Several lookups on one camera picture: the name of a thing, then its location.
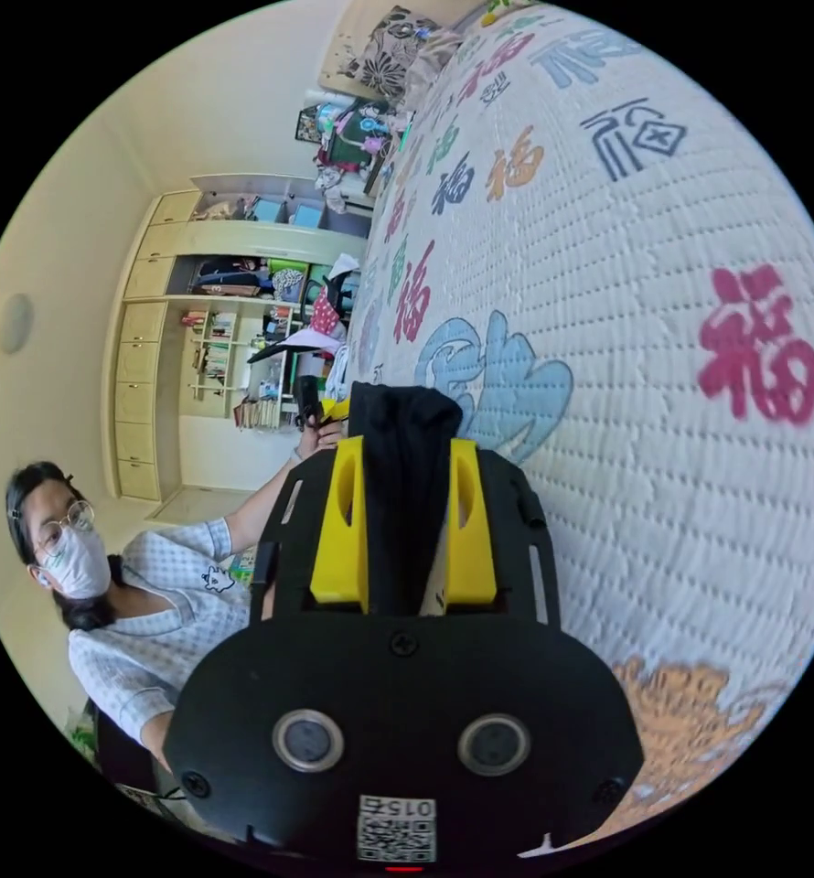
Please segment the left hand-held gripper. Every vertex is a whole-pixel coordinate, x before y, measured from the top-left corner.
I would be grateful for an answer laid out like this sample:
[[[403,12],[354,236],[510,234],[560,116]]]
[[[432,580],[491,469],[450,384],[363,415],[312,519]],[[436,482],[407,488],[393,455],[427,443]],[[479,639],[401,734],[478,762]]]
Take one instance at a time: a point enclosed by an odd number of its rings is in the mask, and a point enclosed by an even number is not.
[[[316,376],[297,377],[293,386],[293,397],[296,406],[295,425],[301,432],[306,428],[320,427],[324,422],[341,422],[349,417],[350,400],[323,400],[322,404]]]

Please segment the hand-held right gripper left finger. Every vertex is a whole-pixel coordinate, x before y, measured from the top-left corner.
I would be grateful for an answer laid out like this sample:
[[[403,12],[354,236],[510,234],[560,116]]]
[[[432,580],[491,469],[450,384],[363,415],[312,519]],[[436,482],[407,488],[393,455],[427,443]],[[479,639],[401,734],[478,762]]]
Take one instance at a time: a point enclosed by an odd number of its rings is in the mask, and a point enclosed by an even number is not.
[[[368,515],[363,438],[339,443],[319,532],[311,594],[321,605],[370,609]]]

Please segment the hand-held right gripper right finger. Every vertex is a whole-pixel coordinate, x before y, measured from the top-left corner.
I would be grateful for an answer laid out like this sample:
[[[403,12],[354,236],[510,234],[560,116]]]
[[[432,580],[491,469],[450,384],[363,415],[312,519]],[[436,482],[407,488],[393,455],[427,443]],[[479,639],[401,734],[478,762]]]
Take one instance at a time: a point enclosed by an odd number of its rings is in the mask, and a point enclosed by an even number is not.
[[[493,605],[497,594],[492,542],[477,445],[450,444],[444,603]]]

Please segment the person's left hand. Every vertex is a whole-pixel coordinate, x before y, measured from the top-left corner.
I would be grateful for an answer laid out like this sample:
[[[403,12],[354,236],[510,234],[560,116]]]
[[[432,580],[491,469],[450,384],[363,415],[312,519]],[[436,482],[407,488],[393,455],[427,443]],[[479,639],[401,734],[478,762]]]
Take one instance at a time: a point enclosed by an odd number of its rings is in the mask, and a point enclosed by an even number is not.
[[[308,425],[301,432],[294,449],[295,460],[303,462],[318,451],[333,450],[344,436],[342,422],[332,421],[321,426]]]

